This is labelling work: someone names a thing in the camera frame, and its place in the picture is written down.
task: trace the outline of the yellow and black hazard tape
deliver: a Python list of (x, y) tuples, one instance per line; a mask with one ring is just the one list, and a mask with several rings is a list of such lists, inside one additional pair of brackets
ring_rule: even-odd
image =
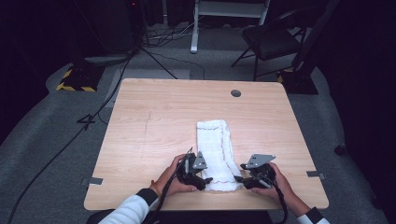
[(61, 82), (57, 86), (57, 91), (97, 91), (97, 84), (99, 82), (100, 77), (98, 80), (94, 80), (93, 83), (78, 83), (76, 78), (73, 76), (73, 66), (70, 66), (64, 77), (62, 78)]

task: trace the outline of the person's left hand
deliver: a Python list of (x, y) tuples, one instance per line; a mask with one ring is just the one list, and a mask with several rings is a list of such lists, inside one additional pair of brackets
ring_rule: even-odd
[[(173, 159), (172, 164), (168, 168), (166, 168), (165, 171), (163, 171), (163, 173), (161, 174), (160, 178), (158, 178), (156, 183), (157, 183), (158, 190), (160, 191), (161, 194), (163, 194), (163, 187), (165, 187), (166, 182), (169, 180), (172, 173), (176, 170), (179, 162), (181, 160), (183, 160), (184, 156), (185, 156), (185, 154), (176, 156)], [(157, 192), (157, 190), (155, 189), (155, 187), (153, 185), (150, 185), (149, 187)], [(166, 196), (172, 196), (179, 192), (194, 192), (196, 190), (197, 190), (197, 188), (194, 185), (182, 184), (178, 181), (177, 177), (175, 177), (172, 180), (172, 184), (169, 187), (169, 190), (166, 192)]]

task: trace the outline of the person's right hand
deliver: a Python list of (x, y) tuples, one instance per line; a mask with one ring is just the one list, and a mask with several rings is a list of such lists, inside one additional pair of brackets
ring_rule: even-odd
[[(288, 179), (284, 175), (282, 175), (279, 168), (277, 168), (276, 164), (272, 162), (269, 162), (269, 164), (276, 173), (276, 183), (284, 195), (286, 206), (297, 217), (300, 217), (305, 213), (307, 213), (310, 210), (310, 208), (294, 193)], [(270, 189), (253, 188), (251, 189), (251, 191), (262, 196), (268, 196), (277, 203), (280, 203), (279, 196), (274, 187)]]

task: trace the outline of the hand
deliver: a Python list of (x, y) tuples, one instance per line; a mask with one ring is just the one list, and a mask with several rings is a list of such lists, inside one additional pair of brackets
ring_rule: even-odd
[[(284, 195), (286, 206), (297, 217), (300, 217), (305, 213), (307, 213), (310, 210), (310, 208), (294, 193), (288, 179), (285, 176), (283, 176), (282, 173), (280, 173), (279, 168), (277, 168), (277, 166), (274, 163), (269, 162), (269, 164), (276, 173), (276, 183)], [(262, 196), (268, 196), (277, 203), (280, 203), (279, 196), (277, 195), (275, 188), (270, 188), (270, 189), (253, 188), (251, 189), (251, 191)]]
[[(176, 156), (173, 159), (172, 164), (168, 168), (166, 168), (165, 171), (163, 171), (163, 173), (161, 174), (160, 178), (158, 178), (157, 187), (158, 190), (161, 192), (161, 194), (163, 193), (163, 188), (165, 187), (166, 182), (169, 180), (173, 172), (176, 170), (177, 165), (180, 163), (180, 161), (183, 160), (184, 156), (185, 154)], [(157, 192), (154, 186), (150, 185), (150, 188)], [(172, 196), (179, 192), (194, 192), (196, 190), (197, 188), (193, 185), (185, 185), (180, 183), (176, 177), (172, 180), (171, 186), (169, 187), (169, 190), (166, 192), (166, 196)]]

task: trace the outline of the chair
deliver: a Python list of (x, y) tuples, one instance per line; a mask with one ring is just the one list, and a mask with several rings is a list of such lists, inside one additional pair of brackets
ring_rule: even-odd
[[(242, 32), (242, 37), (247, 42), (248, 47), (231, 67), (234, 67), (241, 59), (255, 56), (254, 81), (256, 81), (257, 77), (274, 73), (275, 71), (257, 74), (259, 59), (267, 61), (298, 53), (303, 46), (307, 29), (314, 26), (318, 18), (324, 13), (324, 9), (324, 7), (295, 9), (263, 25), (246, 28)], [(292, 34), (289, 29), (295, 28), (299, 28), (299, 30)]]

